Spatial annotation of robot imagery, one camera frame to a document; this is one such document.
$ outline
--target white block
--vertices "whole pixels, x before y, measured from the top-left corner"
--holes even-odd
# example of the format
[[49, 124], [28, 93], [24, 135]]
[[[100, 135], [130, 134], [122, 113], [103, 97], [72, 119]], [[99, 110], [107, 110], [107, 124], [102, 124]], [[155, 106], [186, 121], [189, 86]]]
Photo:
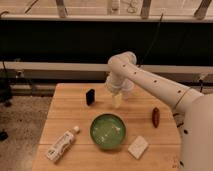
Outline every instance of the white block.
[[138, 136], [134, 142], [129, 146], [128, 151], [136, 158], [139, 159], [145, 149], [149, 146], [148, 142], [142, 137]]

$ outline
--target green plate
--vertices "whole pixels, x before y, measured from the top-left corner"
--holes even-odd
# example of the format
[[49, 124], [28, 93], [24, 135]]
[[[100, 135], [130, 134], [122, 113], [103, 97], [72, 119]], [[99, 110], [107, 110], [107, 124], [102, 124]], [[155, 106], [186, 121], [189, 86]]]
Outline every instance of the green plate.
[[102, 114], [92, 122], [90, 135], [94, 143], [101, 149], [115, 149], [124, 140], [126, 127], [118, 116]]

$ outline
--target wire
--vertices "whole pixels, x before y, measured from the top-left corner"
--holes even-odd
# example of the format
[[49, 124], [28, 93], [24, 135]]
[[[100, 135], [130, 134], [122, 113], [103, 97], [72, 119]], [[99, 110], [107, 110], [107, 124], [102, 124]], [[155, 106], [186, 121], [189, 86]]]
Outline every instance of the wire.
[[126, 11], [130, 14], [136, 13], [138, 11], [137, 5], [138, 5], [138, 0], [130, 0], [129, 2], [122, 0], [121, 1], [123, 4], [127, 4], [128, 7]]
[[9, 11], [3, 11], [3, 12], [1, 12], [0, 13], [0, 19], [2, 19], [2, 16], [4, 15], [4, 14], [9, 14], [10, 12]]
[[39, 1], [39, 0], [32, 1], [32, 2], [30, 3], [30, 5], [27, 7], [27, 9], [24, 11], [24, 13], [25, 13], [25, 14], [28, 13], [38, 1]]
[[203, 80], [199, 80], [200, 83], [200, 92], [203, 92]]
[[5, 75], [5, 78], [7, 80], [7, 83], [9, 84], [9, 76], [8, 76], [8, 72], [7, 72], [7, 69], [5, 67], [5, 63], [4, 61], [2, 61], [2, 65], [3, 65], [3, 68], [4, 68], [4, 75]]
[[160, 20], [159, 20], [158, 25], [157, 25], [157, 30], [155, 32], [155, 35], [153, 37], [153, 40], [152, 40], [149, 48], [147, 49], [147, 51], [146, 51], [145, 55], [143, 56], [143, 58], [141, 58], [141, 59], [138, 60], [139, 61], [138, 67], [141, 67], [142, 63], [144, 63], [145, 59], [149, 56], [152, 48], [154, 47], [155, 42], [156, 42], [156, 40], [158, 38], [158, 35], [159, 35], [159, 32], [160, 32], [160, 26], [161, 26], [162, 20], [163, 20], [163, 13], [161, 14]]

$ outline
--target wooden tabletop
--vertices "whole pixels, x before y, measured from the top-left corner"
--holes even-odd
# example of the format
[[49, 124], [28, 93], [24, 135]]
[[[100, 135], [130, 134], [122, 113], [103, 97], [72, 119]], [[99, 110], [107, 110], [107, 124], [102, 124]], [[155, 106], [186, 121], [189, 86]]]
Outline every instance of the wooden tabletop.
[[[86, 105], [85, 93], [95, 89], [96, 102]], [[152, 110], [160, 110], [160, 124], [154, 128]], [[92, 142], [90, 125], [95, 117], [114, 113], [121, 117], [127, 136], [119, 150], [104, 152]], [[53, 164], [45, 152], [65, 131], [75, 125], [81, 128], [75, 143], [62, 159]], [[127, 151], [134, 139], [142, 135], [149, 148], [139, 160]], [[132, 96], [118, 109], [104, 84], [58, 84], [39, 142], [33, 171], [177, 171], [180, 137], [170, 109], [161, 101], [135, 86]]]

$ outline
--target black wall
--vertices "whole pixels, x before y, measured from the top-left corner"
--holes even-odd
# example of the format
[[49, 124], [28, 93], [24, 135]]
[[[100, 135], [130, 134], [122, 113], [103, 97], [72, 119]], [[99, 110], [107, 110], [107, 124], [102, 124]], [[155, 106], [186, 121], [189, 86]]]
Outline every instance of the black wall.
[[[0, 21], [0, 58], [107, 63], [133, 51], [143, 58], [158, 23]], [[213, 66], [213, 24], [161, 23], [144, 64]]]

